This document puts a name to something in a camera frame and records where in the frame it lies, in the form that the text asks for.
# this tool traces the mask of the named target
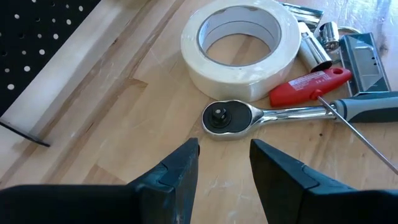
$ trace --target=wooden workbench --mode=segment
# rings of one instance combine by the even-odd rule
[[[213,100],[190,80],[180,53],[180,34],[190,15],[210,0],[136,2],[137,14],[42,130],[52,147],[15,144],[2,149],[1,188],[32,183],[127,183],[189,137],[199,138],[201,147],[192,223],[265,222],[249,163],[252,138],[357,189],[397,188],[398,177],[348,128],[332,121],[270,124],[238,141],[209,139],[200,116]],[[398,29],[394,27],[398,2],[286,2],[323,10],[322,22],[333,20],[373,32],[391,87],[398,90]],[[224,62],[244,63],[266,51],[253,37],[236,35],[215,43],[209,54]],[[306,72],[296,59],[288,79]],[[346,96],[343,86],[325,98]],[[253,104],[269,108],[267,98]],[[355,126],[398,164],[398,124]]]

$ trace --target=chrome ratchet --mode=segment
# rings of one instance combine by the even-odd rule
[[[232,140],[239,139],[264,124],[306,119],[336,119],[334,113],[338,113],[350,123],[396,122],[398,92],[354,96],[333,101],[330,107],[334,111],[325,106],[265,110],[239,100],[216,101],[205,108],[202,114],[202,126],[214,139]],[[382,156],[383,162],[388,162],[376,148],[373,147],[372,151],[379,157]],[[390,162],[386,164],[398,173]]]

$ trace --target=pegboard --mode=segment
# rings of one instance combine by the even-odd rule
[[[0,1],[0,116],[99,2]]]

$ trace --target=white tape roll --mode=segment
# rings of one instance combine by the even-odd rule
[[[264,41],[271,52],[249,65],[225,65],[206,54],[212,43],[231,34]],[[272,0],[215,1],[189,19],[181,36],[182,55],[190,77],[216,100],[255,101],[282,83],[300,47],[296,18]]]

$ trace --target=white label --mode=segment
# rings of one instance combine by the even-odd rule
[[[320,82],[324,82],[326,80],[330,80],[331,78],[326,74],[324,71],[319,71],[319,72],[314,72],[308,75],[304,75],[303,77],[296,78],[295,80],[292,80],[289,82],[289,84],[295,89],[295,90],[302,90],[304,87],[306,87],[311,80],[316,79],[316,78],[323,78],[320,80],[316,81],[316,84],[319,84]]]

